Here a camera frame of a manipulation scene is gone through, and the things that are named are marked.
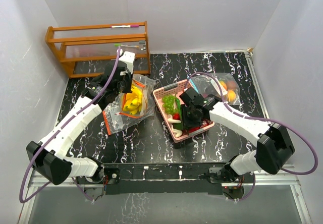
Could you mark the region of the strawberry bunch with leaves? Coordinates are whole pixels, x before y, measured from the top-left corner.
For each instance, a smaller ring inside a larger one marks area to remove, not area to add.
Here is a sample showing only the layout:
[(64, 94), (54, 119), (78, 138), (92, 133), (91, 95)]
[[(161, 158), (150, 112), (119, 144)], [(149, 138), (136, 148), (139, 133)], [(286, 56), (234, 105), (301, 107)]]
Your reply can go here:
[(177, 98), (175, 99), (175, 102), (176, 102), (176, 109), (175, 109), (176, 112), (173, 115), (173, 119), (180, 120), (181, 123), (180, 124), (173, 124), (173, 127), (175, 129), (183, 131), (184, 126), (183, 126), (183, 120), (182, 120), (181, 104), (180, 104), (179, 99), (177, 99)]

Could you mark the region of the yellow banana bunch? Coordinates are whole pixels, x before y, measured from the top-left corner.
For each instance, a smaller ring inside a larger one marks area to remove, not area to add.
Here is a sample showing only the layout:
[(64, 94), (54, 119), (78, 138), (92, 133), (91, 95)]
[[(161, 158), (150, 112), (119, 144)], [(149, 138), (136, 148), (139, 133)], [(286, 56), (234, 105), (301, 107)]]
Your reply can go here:
[(141, 112), (143, 93), (135, 85), (132, 85), (131, 91), (131, 93), (125, 95), (122, 111), (130, 115), (137, 115)]

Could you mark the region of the blue zipper clear bag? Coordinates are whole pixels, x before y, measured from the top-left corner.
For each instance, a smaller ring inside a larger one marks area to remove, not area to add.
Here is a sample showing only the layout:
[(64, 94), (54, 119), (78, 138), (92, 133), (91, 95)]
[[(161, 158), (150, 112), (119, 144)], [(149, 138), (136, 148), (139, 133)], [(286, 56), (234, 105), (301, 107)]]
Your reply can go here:
[[(226, 96), (228, 90), (226, 82), (232, 80), (235, 81), (233, 75), (229, 73), (197, 73), (189, 80), (189, 83), (203, 97), (206, 97), (209, 94), (221, 97), (220, 92), (222, 92), (224, 100), (227, 101)], [(234, 103), (230, 103), (227, 101), (229, 105), (239, 105), (241, 103), (239, 85), (235, 90), (235, 93), (237, 95), (237, 99)]]

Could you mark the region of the yellow orange fruit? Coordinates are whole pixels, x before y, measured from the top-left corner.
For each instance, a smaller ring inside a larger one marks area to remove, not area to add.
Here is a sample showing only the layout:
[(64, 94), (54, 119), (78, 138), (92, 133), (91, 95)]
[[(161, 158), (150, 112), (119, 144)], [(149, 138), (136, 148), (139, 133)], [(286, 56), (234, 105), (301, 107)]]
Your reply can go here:
[(237, 95), (234, 90), (229, 89), (226, 98), (228, 102), (234, 103), (235, 100), (237, 99)]

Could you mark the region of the red apple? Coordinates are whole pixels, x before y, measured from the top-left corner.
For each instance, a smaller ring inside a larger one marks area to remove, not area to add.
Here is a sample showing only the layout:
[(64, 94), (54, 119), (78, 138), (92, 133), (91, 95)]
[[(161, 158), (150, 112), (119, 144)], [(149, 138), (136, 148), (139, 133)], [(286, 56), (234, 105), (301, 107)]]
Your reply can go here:
[(238, 85), (235, 81), (227, 81), (226, 82), (227, 90), (236, 90)]

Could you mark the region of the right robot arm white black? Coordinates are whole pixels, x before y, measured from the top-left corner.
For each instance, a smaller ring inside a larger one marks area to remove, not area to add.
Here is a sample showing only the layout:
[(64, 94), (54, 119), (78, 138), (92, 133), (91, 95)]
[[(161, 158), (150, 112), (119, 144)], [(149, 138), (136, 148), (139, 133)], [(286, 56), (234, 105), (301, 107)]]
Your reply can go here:
[(265, 171), (275, 175), (294, 154), (295, 148), (286, 127), (265, 121), (251, 120), (215, 95), (203, 97), (190, 87), (180, 94), (183, 125), (201, 126), (204, 120), (219, 123), (255, 146), (255, 150), (232, 157), (214, 176), (236, 182), (249, 172)]

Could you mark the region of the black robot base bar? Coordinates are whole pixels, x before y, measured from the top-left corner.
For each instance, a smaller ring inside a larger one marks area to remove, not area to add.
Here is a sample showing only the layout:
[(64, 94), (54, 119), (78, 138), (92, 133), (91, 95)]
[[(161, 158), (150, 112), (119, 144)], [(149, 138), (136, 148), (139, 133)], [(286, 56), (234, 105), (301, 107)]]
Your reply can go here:
[(214, 163), (106, 163), (94, 177), (78, 178), (82, 184), (101, 185), (106, 195), (126, 193), (206, 193), (241, 198), (243, 186), (252, 184), (250, 173), (235, 177), (223, 164)]

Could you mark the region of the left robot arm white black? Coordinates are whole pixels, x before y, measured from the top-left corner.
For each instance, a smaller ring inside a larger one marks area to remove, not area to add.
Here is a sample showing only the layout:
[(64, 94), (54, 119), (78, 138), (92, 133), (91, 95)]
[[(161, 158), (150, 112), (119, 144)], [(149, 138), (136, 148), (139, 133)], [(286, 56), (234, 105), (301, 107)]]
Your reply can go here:
[(101, 182), (104, 170), (96, 161), (88, 157), (68, 157), (67, 152), (109, 103), (120, 93), (131, 91), (132, 76), (133, 63), (108, 63), (104, 73), (92, 79), (53, 131), (38, 143), (31, 141), (27, 145), (26, 151), (32, 168), (54, 185), (61, 184), (69, 177), (87, 177), (93, 183)]

